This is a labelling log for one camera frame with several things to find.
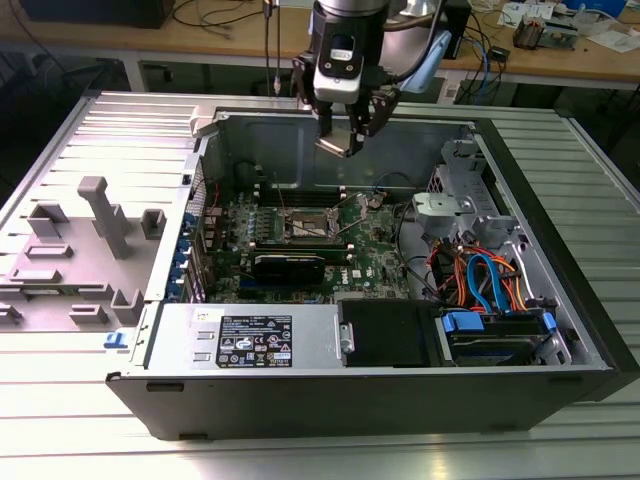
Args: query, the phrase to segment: motherboard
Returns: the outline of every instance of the motherboard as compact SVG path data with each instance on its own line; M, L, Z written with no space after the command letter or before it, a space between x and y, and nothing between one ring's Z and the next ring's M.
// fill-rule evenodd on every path
M213 303L408 298L394 207L371 192L240 192L208 210Z

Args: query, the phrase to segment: wooden workbench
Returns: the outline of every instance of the wooden workbench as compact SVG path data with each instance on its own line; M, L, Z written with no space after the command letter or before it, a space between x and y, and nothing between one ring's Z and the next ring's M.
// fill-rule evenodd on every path
M39 52L13 18L9 0L0 0L0 49ZM33 35L54 53L117 58L127 69L133 90L144 90L141 61L176 61L208 64L263 65L264 20L256 15L233 24L232 40L207 32L201 28L181 25L168 19L158 30L119 26L74 25L30 22L20 9L18 0L12 0L20 18ZM201 10L209 11L236 5L228 0L200 0ZM216 21L225 21L256 12L261 5L248 1L240 8L219 13ZM179 12L181 19L197 22L194 4ZM493 37L492 43L511 50L504 81L551 85L585 86L600 88L634 88L640 81L640 49L629 53L616 53L586 38L578 41L575 51L537 49L526 51L513 47L513 29L496 25L499 13L478 14L483 31ZM623 21L640 22L640 14L626 10ZM307 33L309 11L283 8L282 56L291 58L309 44ZM275 53L275 35L271 35L271 51ZM458 82L471 77L479 62L465 43L456 60L442 62L439 76Z

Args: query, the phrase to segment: green circuit board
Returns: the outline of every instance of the green circuit board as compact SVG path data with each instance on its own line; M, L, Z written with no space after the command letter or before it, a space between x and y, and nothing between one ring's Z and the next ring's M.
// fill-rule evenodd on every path
M408 298L406 270L401 267L391 241L392 205L374 203L377 208L366 208L366 219L362 220L370 195L363 192L357 199L345 202L337 212L328 214L335 218L332 227L336 232L353 226L330 236L326 245L319 235L326 225L321 219L330 209L290 208L286 210L286 218L291 220L287 221L281 208L258 206L247 200L248 195L228 202L223 206L225 218L217 227L220 230L217 240L208 245L216 278L209 301L322 304L346 298ZM289 250L292 242L295 249ZM295 288L253 285L252 261L258 255L270 254L324 258L322 283Z

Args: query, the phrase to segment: connector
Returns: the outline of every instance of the connector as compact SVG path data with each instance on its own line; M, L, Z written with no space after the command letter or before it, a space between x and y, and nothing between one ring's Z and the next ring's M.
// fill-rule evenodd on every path
M273 80L273 91L276 94L276 97L280 95L280 90L282 90L282 83L280 82L280 77L276 77Z

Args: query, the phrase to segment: warning label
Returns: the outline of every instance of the warning label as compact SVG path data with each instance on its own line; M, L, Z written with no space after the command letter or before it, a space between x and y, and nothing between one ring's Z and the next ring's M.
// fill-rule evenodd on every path
M216 363L221 368L290 367L291 316L222 317Z

